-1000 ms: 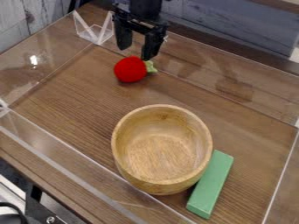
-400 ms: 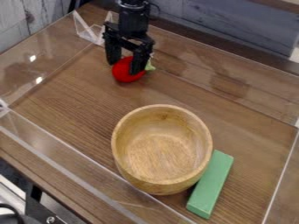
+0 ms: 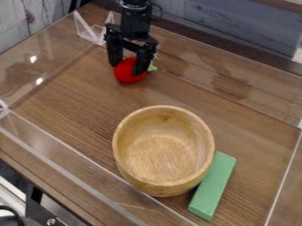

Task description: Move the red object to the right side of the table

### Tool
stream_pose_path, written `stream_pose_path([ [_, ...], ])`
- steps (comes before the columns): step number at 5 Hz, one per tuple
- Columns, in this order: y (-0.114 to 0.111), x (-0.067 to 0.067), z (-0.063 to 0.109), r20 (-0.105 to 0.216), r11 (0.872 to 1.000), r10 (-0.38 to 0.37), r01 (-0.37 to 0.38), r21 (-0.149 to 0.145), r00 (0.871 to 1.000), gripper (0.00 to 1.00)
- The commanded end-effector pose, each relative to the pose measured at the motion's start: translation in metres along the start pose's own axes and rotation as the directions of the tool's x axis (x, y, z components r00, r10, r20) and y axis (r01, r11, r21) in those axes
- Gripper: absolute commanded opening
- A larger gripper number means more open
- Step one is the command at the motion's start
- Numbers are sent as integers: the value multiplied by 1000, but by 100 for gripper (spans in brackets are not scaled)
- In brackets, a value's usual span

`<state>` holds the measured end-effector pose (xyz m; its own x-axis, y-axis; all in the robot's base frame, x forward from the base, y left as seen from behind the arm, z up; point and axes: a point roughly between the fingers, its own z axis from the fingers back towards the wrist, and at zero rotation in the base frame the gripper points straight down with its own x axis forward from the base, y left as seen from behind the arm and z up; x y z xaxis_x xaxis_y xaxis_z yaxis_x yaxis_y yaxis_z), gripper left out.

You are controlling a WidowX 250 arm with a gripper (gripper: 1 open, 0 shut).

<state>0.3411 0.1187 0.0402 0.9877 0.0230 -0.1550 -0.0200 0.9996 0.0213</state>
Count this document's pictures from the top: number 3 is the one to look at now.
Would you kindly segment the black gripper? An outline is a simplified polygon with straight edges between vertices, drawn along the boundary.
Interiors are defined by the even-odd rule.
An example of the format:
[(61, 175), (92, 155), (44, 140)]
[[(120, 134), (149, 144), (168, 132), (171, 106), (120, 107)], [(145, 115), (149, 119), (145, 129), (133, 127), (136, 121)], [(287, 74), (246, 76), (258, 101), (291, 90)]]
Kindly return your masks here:
[(136, 53), (133, 75), (139, 76), (148, 69), (156, 53), (157, 40), (148, 34), (129, 35), (121, 26), (105, 23), (105, 45), (108, 63), (116, 67), (123, 60), (123, 49)]

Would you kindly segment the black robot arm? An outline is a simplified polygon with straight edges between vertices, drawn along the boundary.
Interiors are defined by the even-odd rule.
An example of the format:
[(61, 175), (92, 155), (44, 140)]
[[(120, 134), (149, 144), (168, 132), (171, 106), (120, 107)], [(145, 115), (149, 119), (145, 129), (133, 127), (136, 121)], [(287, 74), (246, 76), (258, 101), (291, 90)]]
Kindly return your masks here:
[(136, 54), (131, 74), (147, 72), (156, 53), (157, 40), (149, 35), (152, 4), (149, 0), (121, 0), (120, 24), (105, 23), (105, 48), (112, 66), (123, 60), (124, 50)]

